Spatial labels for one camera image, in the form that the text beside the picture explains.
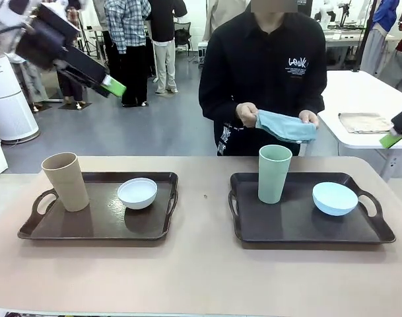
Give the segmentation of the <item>person's right hand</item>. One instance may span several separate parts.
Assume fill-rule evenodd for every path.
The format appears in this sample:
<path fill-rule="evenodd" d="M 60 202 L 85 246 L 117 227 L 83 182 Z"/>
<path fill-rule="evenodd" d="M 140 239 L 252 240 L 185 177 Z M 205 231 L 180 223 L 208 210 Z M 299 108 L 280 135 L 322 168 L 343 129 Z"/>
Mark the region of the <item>person's right hand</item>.
<path fill-rule="evenodd" d="M 251 102 L 244 102 L 236 107 L 236 114 L 241 120 L 243 125 L 248 128 L 253 128 L 256 126 L 257 115 L 259 110 L 256 105 Z"/>

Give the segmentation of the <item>person's left hand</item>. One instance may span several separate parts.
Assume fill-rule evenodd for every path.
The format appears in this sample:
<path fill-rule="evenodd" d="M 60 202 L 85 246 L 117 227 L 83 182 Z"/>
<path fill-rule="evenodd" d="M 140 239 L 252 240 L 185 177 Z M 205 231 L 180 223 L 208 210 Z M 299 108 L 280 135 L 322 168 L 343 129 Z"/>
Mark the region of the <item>person's left hand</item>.
<path fill-rule="evenodd" d="M 303 123 L 312 123 L 316 128 L 319 127 L 318 116 L 310 110 L 301 111 L 298 117 Z"/>

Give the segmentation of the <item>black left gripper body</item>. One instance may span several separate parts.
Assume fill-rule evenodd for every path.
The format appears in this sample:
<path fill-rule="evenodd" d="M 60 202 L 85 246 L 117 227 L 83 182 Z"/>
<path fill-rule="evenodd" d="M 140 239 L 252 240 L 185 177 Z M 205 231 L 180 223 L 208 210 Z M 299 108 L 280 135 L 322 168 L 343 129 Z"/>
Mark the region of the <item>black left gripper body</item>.
<path fill-rule="evenodd" d="M 30 15 L 15 53 L 41 69 L 71 64 L 79 29 L 68 21 L 65 2 L 42 2 Z"/>

